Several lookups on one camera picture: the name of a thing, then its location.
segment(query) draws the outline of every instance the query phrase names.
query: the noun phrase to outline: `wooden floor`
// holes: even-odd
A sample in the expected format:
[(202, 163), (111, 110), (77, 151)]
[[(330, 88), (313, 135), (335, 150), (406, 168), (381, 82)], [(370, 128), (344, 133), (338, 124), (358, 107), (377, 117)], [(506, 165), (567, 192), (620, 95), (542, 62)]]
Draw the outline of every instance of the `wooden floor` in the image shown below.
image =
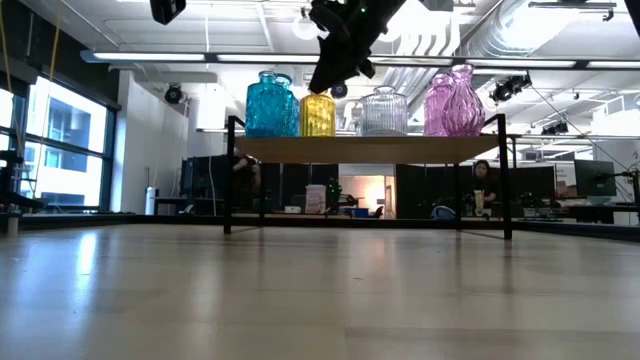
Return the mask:
[(0, 359), (640, 358), (633, 244), (242, 230), (0, 240)]

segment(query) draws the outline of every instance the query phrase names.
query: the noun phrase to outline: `yellow glass vase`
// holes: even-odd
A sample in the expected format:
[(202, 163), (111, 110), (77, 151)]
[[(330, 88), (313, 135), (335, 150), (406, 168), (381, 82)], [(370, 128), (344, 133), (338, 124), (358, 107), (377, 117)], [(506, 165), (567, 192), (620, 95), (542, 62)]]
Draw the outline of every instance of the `yellow glass vase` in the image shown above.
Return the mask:
[(325, 94), (300, 101), (300, 136), (336, 136), (336, 103)]

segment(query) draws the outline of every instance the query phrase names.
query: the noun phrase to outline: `pink glass vase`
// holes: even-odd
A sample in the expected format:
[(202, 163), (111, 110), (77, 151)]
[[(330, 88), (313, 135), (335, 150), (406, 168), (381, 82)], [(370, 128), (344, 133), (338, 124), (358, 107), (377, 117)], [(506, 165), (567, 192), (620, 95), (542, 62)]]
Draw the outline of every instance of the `pink glass vase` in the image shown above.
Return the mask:
[(438, 74), (424, 100), (424, 136), (447, 136), (444, 130), (444, 105), (451, 96), (453, 80), (449, 74)]
[(471, 87), (473, 65), (451, 69), (453, 91), (443, 110), (443, 125), (449, 136), (478, 136), (484, 126), (484, 107)]

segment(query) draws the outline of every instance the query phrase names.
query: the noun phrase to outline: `clear glass vase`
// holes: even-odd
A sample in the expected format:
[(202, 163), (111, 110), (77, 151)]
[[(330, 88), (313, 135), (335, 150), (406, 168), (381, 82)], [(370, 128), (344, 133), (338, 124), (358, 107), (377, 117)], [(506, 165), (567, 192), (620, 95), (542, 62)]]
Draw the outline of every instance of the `clear glass vase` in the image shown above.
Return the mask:
[(473, 65), (451, 69), (453, 91), (443, 110), (443, 125), (449, 136), (478, 136), (484, 126), (484, 107), (471, 87), (472, 76)]
[(424, 136), (447, 136), (444, 130), (444, 105), (453, 91), (449, 74), (438, 74), (431, 80), (431, 89), (424, 100)]
[(336, 103), (323, 94), (310, 94), (300, 101), (300, 136), (335, 136)]
[(287, 91), (276, 84), (273, 71), (260, 72), (260, 82), (247, 89), (247, 137), (283, 136)]
[(407, 98), (391, 86), (378, 86), (373, 94), (360, 99), (364, 136), (398, 136), (408, 132)]
[(298, 136), (300, 135), (300, 102), (289, 90), (291, 78), (285, 74), (276, 74), (276, 84), (286, 90), (281, 136)]

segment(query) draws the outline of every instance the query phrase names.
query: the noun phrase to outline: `blue glass vase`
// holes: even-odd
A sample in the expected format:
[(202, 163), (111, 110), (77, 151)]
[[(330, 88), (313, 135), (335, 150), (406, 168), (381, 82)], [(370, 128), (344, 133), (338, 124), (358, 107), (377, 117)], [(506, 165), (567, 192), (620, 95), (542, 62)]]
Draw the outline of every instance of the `blue glass vase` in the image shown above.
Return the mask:
[(284, 136), (287, 91), (276, 83), (273, 71), (260, 72), (260, 82), (247, 90), (247, 137)]
[(276, 74), (276, 84), (282, 86), (285, 90), (285, 107), (284, 121), (282, 122), (281, 136), (299, 136), (300, 135), (300, 101), (296, 99), (289, 87), (291, 86), (291, 78), (285, 74)]

